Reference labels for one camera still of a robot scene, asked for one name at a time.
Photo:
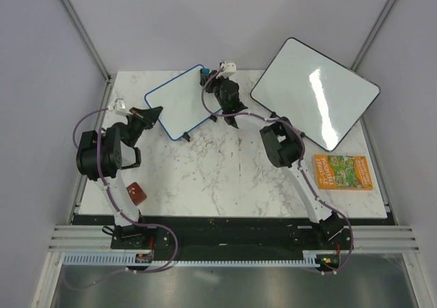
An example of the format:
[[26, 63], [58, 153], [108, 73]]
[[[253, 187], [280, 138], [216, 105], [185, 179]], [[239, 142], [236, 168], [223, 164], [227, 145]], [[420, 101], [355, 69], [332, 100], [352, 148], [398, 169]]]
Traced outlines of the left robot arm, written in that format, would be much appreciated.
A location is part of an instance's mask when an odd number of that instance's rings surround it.
[[123, 170], [141, 166], [141, 151], [136, 143], [144, 131], [154, 127], [162, 111], [162, 106], [120, 109], [120, 113], [126, 114], [126, 123], [116, 122], [106, 129], [83, 132], [76, 145], [79, 173], [99, 186], [113, 213], [114, 226], [104, 226], [102, 231], [112, 237], [114, 249], [128, 242], [136, 249], [152, 250], [158, 228], [178, 241], [169, 227], [142, 221], [122, 178]]

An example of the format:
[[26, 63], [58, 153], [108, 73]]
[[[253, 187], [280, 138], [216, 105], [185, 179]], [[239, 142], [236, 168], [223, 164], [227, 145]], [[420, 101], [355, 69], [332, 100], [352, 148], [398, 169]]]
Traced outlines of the blue framed small whiteboard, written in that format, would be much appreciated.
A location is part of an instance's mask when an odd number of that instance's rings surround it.
[[[185, 132], [194, 130], [211, 116], [201, 102], [199, 71], [202, 68], [203, 65], [197, 64], [144, 96], [149, 108], [163, 107], [158, 121], [172, 141], [182, 139]], [[204, 100], [209, 110], [220, 112], [221, 108], [213, 95], [205, 94]]]

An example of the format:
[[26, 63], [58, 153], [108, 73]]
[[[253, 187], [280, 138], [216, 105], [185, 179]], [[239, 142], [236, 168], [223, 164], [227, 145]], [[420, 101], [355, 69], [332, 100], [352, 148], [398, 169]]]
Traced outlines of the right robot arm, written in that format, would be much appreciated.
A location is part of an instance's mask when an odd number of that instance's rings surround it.
[[313, 241], [321, 249], [328, 249], [337, 238], [354, 248], [352, 225], [344, 213], [322, 198], [315, 181], [309, 176], [305, 162], [305, 143], [286, 117], [264, 117], [245, 106], [240, 100], [239, 85], [222, 70], [202, 68], [201, 103], [214, 120], [222, 118], [236, 129], [258, 129], [270, 163], [292, 182], [313, 224]]

